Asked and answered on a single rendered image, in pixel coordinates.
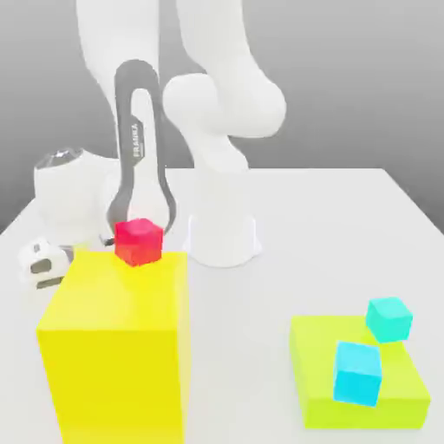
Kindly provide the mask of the small red cube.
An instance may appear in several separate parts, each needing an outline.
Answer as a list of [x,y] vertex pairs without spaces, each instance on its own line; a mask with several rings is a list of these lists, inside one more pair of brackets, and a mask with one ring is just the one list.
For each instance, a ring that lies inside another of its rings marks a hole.
[[114,226],[114,254],[130,266],[161,259],[164,229],[149,219],[121,221]]

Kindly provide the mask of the small teal cube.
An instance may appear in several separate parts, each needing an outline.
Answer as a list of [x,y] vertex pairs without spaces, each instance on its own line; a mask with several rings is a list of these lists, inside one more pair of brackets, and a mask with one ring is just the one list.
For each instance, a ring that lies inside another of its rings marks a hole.
[[399,297],[369,300],[365,323],[377,342],[408,340],[412,322],[412,312]]

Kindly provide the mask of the small cyan cube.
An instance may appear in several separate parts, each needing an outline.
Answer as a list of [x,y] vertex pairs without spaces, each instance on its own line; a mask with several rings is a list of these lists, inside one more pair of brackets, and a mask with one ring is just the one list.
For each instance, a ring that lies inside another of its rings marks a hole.
[[333,400],[374,408],[382,385],[380,349],[339,341],[333,370]]

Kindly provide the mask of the large yellow box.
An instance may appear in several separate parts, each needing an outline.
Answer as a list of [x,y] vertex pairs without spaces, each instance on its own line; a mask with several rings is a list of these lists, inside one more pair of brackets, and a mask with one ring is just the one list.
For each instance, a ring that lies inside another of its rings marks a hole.
[[185,444],[187,255],[79,251],[36,328],[62,444]]

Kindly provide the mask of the large lime green box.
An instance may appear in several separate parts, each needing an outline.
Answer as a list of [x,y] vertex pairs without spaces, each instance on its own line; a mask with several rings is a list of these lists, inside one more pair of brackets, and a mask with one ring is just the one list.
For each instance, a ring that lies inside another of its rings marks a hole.
[[[382,386],[374,407],[336,402],[337,343],[377,346]],[[294,316],[290,351],[303,424],[308,429],[418,429],[430,394],[403,343],[379,344],[363,316]]]

